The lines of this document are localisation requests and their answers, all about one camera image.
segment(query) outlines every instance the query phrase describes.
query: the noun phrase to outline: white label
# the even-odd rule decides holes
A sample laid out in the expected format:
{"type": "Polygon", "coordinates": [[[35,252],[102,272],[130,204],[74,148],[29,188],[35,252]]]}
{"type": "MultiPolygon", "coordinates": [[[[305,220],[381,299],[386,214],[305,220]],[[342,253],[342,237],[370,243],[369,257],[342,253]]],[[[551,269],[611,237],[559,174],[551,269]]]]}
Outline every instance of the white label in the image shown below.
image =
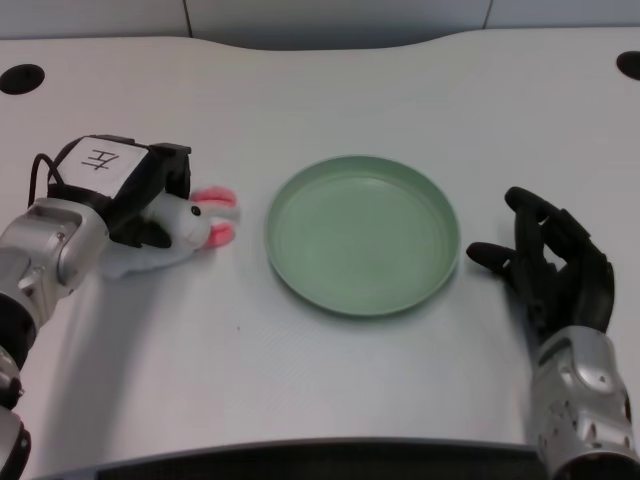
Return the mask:
{"type": "Polygon", "coordinates": [[[58,172],[67,185],[113,198],[147,153],[133,145],[85,137],[60,163],[58,172]]]}

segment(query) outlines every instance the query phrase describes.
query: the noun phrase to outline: chinese character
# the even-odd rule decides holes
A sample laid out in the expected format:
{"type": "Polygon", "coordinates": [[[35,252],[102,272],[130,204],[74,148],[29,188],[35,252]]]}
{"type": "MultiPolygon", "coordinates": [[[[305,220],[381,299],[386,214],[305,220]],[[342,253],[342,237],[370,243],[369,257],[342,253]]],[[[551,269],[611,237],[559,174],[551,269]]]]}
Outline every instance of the chinese character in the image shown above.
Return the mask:
{"type": "Polygon", "coordinates": [[[110,152],[104,152],[102,150],[92,150],[92,152],[98,153],[97,157],[88,157],[87,160],[93,160],[95,163],[91,162],[81,162],[83,165],[89,165],[90,167],[94,167],[94,170],[99,170],[104,168],[105,170],[109,170],[109,167],[105,166],[111,160],[115,160],[116,158],[120,158],[119,155],[110,152]]]}

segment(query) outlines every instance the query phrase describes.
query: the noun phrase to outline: pink ear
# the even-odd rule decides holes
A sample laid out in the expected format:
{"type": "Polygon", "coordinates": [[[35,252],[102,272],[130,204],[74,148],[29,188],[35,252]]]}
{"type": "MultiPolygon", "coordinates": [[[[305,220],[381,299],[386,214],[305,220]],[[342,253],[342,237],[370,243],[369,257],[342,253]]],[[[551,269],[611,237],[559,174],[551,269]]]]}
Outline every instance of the pink ear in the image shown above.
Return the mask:
{"type": "Polygon", "coordinates": [[[204,244],[205,248],[214,248],[221,247],[222,245],[226,245],[235,236],[233,232],[233,226],[228,223],[220,223],[218,225],[214,225],[211,227],[211,231],[209,232],[209,238],[207,239],[207,243],[204,244]]]}
{"type": "Polygon", "coordinates": [[[236,194],[228,188],[209,187],[202,190],[196,190],[191,194],[193,202],[215,202],[228,207],[236,206],[236,194]]]}

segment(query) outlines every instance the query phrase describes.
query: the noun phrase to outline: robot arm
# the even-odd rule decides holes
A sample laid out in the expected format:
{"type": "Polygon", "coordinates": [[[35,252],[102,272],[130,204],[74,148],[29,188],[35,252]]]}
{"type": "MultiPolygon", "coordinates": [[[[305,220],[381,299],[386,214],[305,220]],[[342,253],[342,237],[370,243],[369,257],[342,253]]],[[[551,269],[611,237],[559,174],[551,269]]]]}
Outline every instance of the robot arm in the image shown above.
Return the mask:
{"type": "Polygon", "coordinates": [[[505,200],[516,213],[516,249],[474,243],[467,254],[527,305],[539,345],[531,396],[538,456],[552,479],[638,478],[629,397],[605,335],[613,268],[566,210],[517,187],[505,200]],[[545,245],[566,261],[559,271],[545,245]]]}
{"type": "Polygon", "coordinates": [[[142,211],[161,192],[188,198],[190,149],[131,139],[78,139],[51,161],[36,157],[29,209],[0,236],[0,480],[19,478],[30,451],[10,410],[22,395],[20,369],[40,328],[78,288],[109,238],[131,247],[171,246],[142,211]],[[33,201],[37,167],[50,167],[47,198],[33,201]]]}

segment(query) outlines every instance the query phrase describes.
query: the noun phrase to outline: black cable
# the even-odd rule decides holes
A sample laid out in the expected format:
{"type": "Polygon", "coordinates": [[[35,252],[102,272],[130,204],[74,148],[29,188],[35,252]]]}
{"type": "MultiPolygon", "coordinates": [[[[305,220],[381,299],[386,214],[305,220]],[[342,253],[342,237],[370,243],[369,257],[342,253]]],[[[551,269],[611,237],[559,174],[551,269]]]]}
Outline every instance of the black cable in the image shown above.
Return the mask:
{"type": "Polygon", "coordinates": [[[33,160],[33,166],[31,167],[31,182],[29,184],[29,204],[27,207],[33,205],[33,202],[36,199],[36,183],[38,182],[38,167],[40,166],[40,162],[44,162],[49,167],[49,172],[53,175],[54,180],[58,185],[64,185],[64,181],[60,176],[60,172],[58,172],[58,167],[53,163],[53,161],[44,153],[39,153],[36,155],[36,158],[33,160]]]}

